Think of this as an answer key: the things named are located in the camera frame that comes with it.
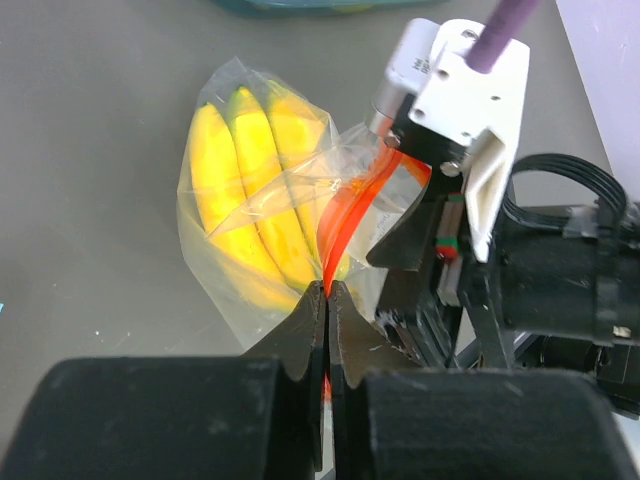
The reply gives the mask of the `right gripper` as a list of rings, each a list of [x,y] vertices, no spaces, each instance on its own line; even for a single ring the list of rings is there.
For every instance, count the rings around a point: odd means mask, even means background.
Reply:
[[[389,269],[375,310],[387,338],[416,363],[444,368],[450,335],[429,280],[417,272],[442,216],[448,180],[432,171],[394,226],[366,256]],[[489,259],[467,249],[444,256],[436,290],[464,310],[484,366],[535,365],[574,370],[639,367],[639,206],[620,218],[605,203],[563,216],[510,211],[498,222]]]

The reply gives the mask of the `teal plastic fruit basket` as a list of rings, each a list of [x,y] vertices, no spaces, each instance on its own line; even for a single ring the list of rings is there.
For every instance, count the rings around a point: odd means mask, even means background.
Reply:
[[[426,7],[440,1],[212,1],[229,13],[246,18],[302,18]]]

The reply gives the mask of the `fake banana bunch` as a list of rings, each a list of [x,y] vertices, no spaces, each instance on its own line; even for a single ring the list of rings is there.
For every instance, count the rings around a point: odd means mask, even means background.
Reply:
[[[276,81],[194,114],[187,156],[205,237],[239,295],[288,312],[322,277],[316,231],[333,185],[329,115]]]

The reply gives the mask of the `red zip bag with fruit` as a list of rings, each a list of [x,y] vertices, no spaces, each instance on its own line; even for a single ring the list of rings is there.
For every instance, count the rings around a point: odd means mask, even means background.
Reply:
[[[372,320],[385,271],[368,251],[427,186],[431,170],[383,157],[363,125],[330,114],[280,78],[232,59],[201,89],[177,187],[184,259],[243,350],[323,277],[318,240],[353,202],[335,278]]]

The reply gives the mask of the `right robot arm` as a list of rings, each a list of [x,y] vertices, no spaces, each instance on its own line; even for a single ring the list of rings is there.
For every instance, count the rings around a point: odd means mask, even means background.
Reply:
[[[375,323],[435,368],[545,368],[591,376],[614,408],[639,414],[639,223],[622,186],[574,157],[534,155],[519,173],[578,182],[584,213],[504,199],[486,262],[471,250],[460,177],[434,173],[371,250],[387,270]]]

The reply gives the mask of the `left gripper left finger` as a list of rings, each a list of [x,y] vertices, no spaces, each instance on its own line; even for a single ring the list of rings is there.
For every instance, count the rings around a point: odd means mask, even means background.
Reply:
[[[323,466],[319,282],[240,356],[59,362],[28,402],[5,479],[311,479]]]

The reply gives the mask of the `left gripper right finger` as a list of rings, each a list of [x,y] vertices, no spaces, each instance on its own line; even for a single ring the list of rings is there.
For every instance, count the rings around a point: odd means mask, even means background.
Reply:
[[[587,377],[433,370],[359,314],[343,283],[327,306],[339,479],[635,479],[606,398]]]

